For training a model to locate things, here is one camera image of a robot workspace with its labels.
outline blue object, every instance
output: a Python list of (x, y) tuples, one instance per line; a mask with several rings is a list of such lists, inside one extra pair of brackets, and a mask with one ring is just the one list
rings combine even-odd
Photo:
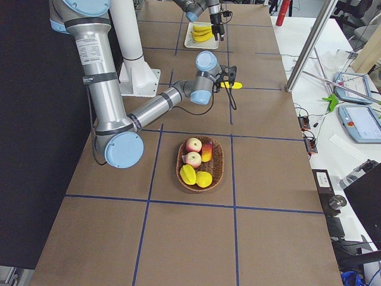
[(63, 0), (73, 11), (88, 16), (98, 17), (105, 14), (110, 7), (110, 0)]
[(202, 72), (212, 70), (217, 63), (217, 58), (212, 52), (209, 51), (200, 52), (196, 57), (196, 66)]
[(68, 34), (68, 32), (66, 31), (65, 25), (63, 25), (61, 23), (57, 23), (56, 21), (53, 21), (52, 19), (50, 19), (50, 26), (56, 32), (59, 32), (62, 34)]
[(198, 19), (198, 16), (195, 13), (192, 13), (192, 12), (187, 12), (185, 15), (186, 15), (186, 18), (190, 22), (194, 22), (194, 21), (196, 21)]
[[(350, 75), (350, 76), (354, 76), (357, 80), (361, 79), (363, 81), (363, 84), (364, 84), (364, 87), (365, 87), (365, 95), (367, 95), (368, 97), (372, 97), (371, 95), (371, 91), (370, 91), (370, 87), (369, 87), (369, 83), (368, 83), (368, 79), (366, 78), (366, 76), (364, 74), (358, 74), (358, 73), (336, 73), (335, 76), (334, 76), (334, 82), (335, 83), (340, 83), (340, 82), (343, 82), (345, 83), (346, 81), (348, 80), (343, 80), (343, 75)], [(359, 97), (358, 95), (356, 94), (353, 94), (353, 93), (348, 93), (347, 94), (347, 91), (341, 89), (341, 88), (338, 88), (338, 87), (335, 87), (335, 94), (341, 99), (341, 100), (344, 100), (344, 101), (349, 101), (349, 102), (356, 102), (356, 103), (360, 103), (360, 104), (372, 104), (373, 102), (370, 101), (370, 100), (367, 100), (366, 98), (363, 98), (363, 97)]]
[(341, 274), (341, 280), (344, 286), (366, 286), (360, 276), (354, 271), (348, 271)]
[(136, 164), (142, 157), (143, 141), (134, 132), (123, 132), (113, 137), (105, 149), (105, 159), (116, 168), (128, 168)]
[(210, 91), (199, 90), (190, 94), (190, 101), (197, 104), (207, 105), (211, 96)]
[(357, 143), (381, 144), (381, 122), (367, 105), (342, 105), (339, 117), (349, 136)]

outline red object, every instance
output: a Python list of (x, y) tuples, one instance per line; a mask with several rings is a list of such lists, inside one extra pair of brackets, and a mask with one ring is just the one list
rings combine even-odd
[(285, 15), (287, 13), (288, 7), (290, 6), (291, 0), (283, 0), (282, 6), (280, 7), (278, 18), (276, 19), (276, 25), (281, 26), (283, 24), (283, 20), (285, 19)]

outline apple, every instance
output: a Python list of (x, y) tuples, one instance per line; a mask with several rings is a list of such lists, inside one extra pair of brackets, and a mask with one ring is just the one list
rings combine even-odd
[(185, 164), (189, 164), (195, 169), (198, 168), (201, 165), (201, 155), (197, 152), (189, 152), (185, 155)]
[(185, 142), (185, 149), (188, 151), (188, 152), (200, 152), (202, 148), (202, 142), (197, 139), (197, 138), (189, 138), (186, 142)]

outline wicker basket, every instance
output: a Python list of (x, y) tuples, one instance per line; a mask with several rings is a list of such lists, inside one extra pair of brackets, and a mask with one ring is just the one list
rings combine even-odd
[(221, 145), (213, 138), (197, 135), (194, 136), (198, 138), (202, 143), (206, 143), (209, 141), (213, 142), (213, 150), (212, 150), (212, 159), (209, 162), (202, 162), (201, 165), (196, 169), (197, 171), (206, 171), (209, 172), (212, 175), (213, 181), (212, 184), (206, 188), (201, 188), (195, 185), (187, 185), (183, 182), (180, 176), (180, 169), (184, 165), (182, 156), (186, 155), (188, 152), (185, 149), (185, 142), (184, 141), (180, 148), (179, 153), (177, 155), (177, 164), (176, 164), (176, 175), (179, 179), (179, 182), (187, 189), (194, 191), (194, 192), (205, 192), (210, 189), (213, 189), (217, 184), (221, 181), (223, 170), (224, 170), (224, 164), (223, 164), (223, 152)]

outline black backdrop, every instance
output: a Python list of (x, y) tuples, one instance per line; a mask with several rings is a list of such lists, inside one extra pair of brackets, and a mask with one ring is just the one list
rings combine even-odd
[(48, 1), (0, 2), (0, 265), (34, 269), (89, 134), (88, 104)]

